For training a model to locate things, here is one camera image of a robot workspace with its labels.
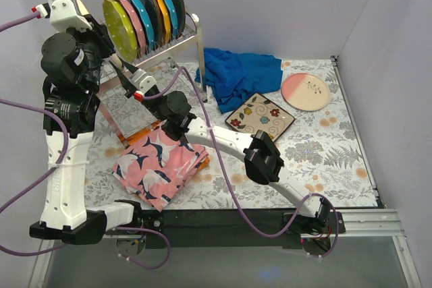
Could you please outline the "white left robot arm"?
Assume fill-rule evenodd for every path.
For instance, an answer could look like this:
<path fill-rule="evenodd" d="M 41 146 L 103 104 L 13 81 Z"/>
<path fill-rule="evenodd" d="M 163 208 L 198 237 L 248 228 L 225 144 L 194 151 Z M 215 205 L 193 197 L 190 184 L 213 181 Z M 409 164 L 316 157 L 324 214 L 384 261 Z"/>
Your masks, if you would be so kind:
<path fill-rule="evenodd" d="M 43 129 L 49 153 L 45 207 L 30 236 L 74 245 L 95 244 L 108 230 L 122 227 L 138 233 L 144 225 L 141 208 L 131 200 L 94 208 L 85 205 L 88 150 L 100 100 L 97 92 L 103 60 L 114 53 L 107 27 L 90 14 L 87 28 L 68 24 L 42 45 Z"/>

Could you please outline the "pink polka dot plate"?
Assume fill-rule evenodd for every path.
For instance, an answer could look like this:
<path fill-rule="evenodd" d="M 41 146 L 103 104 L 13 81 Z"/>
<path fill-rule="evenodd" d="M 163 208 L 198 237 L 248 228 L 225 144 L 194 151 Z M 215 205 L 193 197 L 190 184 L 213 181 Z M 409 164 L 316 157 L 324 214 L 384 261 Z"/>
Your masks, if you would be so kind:
<path fill-rule="evenodd" d="M 146 36 L 140 18 L 129 0 L 104 0 L 105 22 L 120 55 L 129 62 L 146 53 Z"/>

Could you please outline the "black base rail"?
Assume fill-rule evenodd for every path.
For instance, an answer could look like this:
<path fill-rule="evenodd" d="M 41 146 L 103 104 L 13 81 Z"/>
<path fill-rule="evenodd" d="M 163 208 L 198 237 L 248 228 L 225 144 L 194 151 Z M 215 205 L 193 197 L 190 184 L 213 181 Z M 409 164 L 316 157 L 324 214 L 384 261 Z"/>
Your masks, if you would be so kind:
<path fill-rule="evenodd" d="M 293 208 L 282 209 L 246 209 L 246 215 L 261 231 L 272 234 L 280 231 L 294 213 Z M 282 247 L 299 250 L 302 247 L 301 236 L 312 235 L 315 226 L 321 238 L 330 238 L 346 232 L 342 214 L 337 212 L 328 218 L 326 229 L 318 230 L 306 217 L 296 216 L 294 222 L 283 235 L 266 238 L 259 235 L 246 224 L 237 209 L 204 210 L 142 210 L 138 213 L 138 226 L 164 234 L 172 248 L 220 248 L 220 247 Z M 156 234 L 146 234 L 146 248 L 162 249 L 166 243 Z"/>

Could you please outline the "pink patterned cloth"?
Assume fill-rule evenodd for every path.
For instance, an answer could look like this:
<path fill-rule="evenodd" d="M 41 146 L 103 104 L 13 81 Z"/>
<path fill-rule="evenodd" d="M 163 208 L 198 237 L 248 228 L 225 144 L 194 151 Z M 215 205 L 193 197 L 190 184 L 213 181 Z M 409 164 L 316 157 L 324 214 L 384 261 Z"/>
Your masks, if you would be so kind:
<path fill-rule="evenodd" d="M 204 146 L 172 140 L 158 125 L 121 154 L 113 176 L 128 193 L 161 212 L 208 164 Z"/>

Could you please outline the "green polka dot plate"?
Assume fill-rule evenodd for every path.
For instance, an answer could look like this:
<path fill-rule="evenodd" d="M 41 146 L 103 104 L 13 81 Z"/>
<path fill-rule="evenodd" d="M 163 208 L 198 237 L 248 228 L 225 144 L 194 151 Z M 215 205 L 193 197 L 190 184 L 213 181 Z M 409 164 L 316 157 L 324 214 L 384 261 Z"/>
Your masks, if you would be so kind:
<path fill-rule="evenodd" d="M 102 4 L 105 25 L 117 53 L 128 63 L 138 58 L 138 41 L 132 22 L 122 5 L 116 0 Z"/>

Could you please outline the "blue polka dot plate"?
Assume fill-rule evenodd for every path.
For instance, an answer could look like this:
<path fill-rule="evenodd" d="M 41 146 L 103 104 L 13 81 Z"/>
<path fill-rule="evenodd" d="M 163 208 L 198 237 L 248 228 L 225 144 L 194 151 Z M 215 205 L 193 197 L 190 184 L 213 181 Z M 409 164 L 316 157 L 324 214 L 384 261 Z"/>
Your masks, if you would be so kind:
<path fill-rule="evenodd" d="M 155 42 L 156 42 L 155 32 L 153 29 L 151 19 L 141 0 L 128 0 L 128 1 L 131 3 L 132 7 L 135 9 L 135 12 L 140 18 L 142 31 L 144 32 L 144 36 L 146 39 L 146 47 L 144 50 L 140 51 L 140 54 L 141 55 L 148 54 L 155 48 Z"/>

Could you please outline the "blue cloth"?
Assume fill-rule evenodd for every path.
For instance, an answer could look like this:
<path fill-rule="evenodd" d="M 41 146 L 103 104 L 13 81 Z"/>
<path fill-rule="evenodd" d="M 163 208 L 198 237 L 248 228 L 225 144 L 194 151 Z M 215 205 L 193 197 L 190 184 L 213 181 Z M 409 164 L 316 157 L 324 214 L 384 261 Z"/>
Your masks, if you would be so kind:
<path fill-rule="evenodd" d="M 272 55 L 233 53 L 205 48 L 205 80 L 221 113 L 238 109 L 255 93 L 280 89 L 281 59 Z"/>

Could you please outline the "floral tablecloth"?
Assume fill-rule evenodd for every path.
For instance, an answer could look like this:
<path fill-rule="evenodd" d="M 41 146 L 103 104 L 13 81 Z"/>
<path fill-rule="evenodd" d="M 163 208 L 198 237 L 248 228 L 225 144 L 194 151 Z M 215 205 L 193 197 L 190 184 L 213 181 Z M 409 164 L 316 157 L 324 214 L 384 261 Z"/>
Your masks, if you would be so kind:
<path fill-rule="evenodd" d="M 311 192 L 328 197 L 337 208 L 374 208 L 375 186 L 358 143 L 338 78 L 328 59 L 285 60 L 284 76 L 308 73 L 321 78 L 331 92 L 329 104 L 315 112 L 299 111 L 280 92 L 267 98 L 295 121 L 276 141 L 290 177 Z M 112 174 L 123 145 L 102 114 L 96 118 L 88 151 L 84 197 L 87 206 L 118 199 L 135 200 Z M 284 208 L 288 201 L 273 188 L 247 178 L 244 164 L 228 154 L 208 149 L 209 167 L 199 171 L 169 203 L 169 209 Z"/>

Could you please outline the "square floral plate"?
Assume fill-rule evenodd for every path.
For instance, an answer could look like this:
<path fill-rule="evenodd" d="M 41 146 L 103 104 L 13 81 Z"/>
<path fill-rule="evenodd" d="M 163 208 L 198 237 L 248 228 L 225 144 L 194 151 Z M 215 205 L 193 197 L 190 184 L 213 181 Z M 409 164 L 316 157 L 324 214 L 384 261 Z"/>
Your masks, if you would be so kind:
<path fill-rule="evenodd" d="M 255 93 L 233 111 L 225 123 L 235 132 L 266 132 L 276 142 L 294 123 L 295 118 L 262 94 Z"/>

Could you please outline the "yellow plate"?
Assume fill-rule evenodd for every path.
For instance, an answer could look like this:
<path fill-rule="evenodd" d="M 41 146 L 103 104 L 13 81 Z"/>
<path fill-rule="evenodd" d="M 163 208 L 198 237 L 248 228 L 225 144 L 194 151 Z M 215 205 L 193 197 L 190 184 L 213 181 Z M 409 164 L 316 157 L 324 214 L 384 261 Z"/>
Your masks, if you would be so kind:
<path fill-rule="evenodd" d="M 169 17 L 169 11 L 164 0 L 156 0 L 156 2 L 159 10 L 159 16 L 161 18 L 161 44 L 166 45 L 171 38 L 171 21 Z"/>

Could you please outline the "steel dish rack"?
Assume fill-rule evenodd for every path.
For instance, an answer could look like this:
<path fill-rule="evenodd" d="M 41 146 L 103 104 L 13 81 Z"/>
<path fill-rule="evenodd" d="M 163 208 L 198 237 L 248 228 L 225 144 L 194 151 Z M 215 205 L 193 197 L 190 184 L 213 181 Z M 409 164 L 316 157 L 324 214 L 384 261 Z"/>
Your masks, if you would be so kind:
<path fill-rule="evenodd" d="M 198 67 L 202 69 L 200 79 L 203 85 L 200 87 L 201 97 L 206 102 L 207 95 L 207 81 L 205 76 L 205 56 L 204 56 L 204 42 L 203 30 L 200 18 L 191 9 L 186 9 L 186 17 L 192 21 L 191 24 L 186 24 L 182 35 L 170 41 L 167 45 L 163 45 L 156 50 L 144 55 L 142 59 L 138 60 L 136 67 L 142 69 L 143 72 L 151 74 L 159 67 L 165 67 L 169 71 L 178 68 L 176 56 L 192 47 L 196 47 Z M 101 86 L 98 93 L 98 98 L 101 100 L 99 111 L 107 120 L 109 126 L 118 137 L 119 141 L 125 146 L 129 146 L 132 140 L 138 135 L 137 133 L 127 137 L 122 133 L 119 124 L 116 123 L 111 111 L 105 104 L 106 98 L 115 92 L 121 86 L 121 80 L 116 74 L 113 67 L 105 65 L 101 70 Z"/>

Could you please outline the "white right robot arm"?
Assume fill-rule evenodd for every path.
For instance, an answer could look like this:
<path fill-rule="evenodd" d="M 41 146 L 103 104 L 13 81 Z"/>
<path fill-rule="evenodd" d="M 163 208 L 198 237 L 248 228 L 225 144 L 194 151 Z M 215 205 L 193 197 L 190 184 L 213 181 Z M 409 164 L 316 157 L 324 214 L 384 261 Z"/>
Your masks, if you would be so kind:
<path fill-rule="evenodd" d="M 269 134 L 259 130 L 244 134 L 212 126 L 209 117 L 199 118 L 191 111 L 181 91 L 160 91 L 154 77 L 122 60 L 110 60 L 127 98 L 134 98 L 154 117 L 164 122 L 162 129 L 172 140 L 185 140 L 224 152 L 242 161 L 247 177 L 268 185 L 296 207 L 301 222 L 313 232 L 330 224 L 331 205 L 308 191 L 300 181 L 290 177 L 279 150 Z"/>

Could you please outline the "pink cream round plate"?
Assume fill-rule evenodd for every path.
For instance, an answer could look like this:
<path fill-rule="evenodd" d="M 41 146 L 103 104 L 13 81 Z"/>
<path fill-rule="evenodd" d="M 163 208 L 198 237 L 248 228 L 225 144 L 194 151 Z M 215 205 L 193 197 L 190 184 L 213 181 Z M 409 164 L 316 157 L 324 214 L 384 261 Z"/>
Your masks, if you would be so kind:
<path fill-rule="evenodd" d="M 319 77 L 307 73 L 288 76 L 281 83 L 283 99 L 295 109 L 318 111 L 330 102 L 329 86 Z"/>

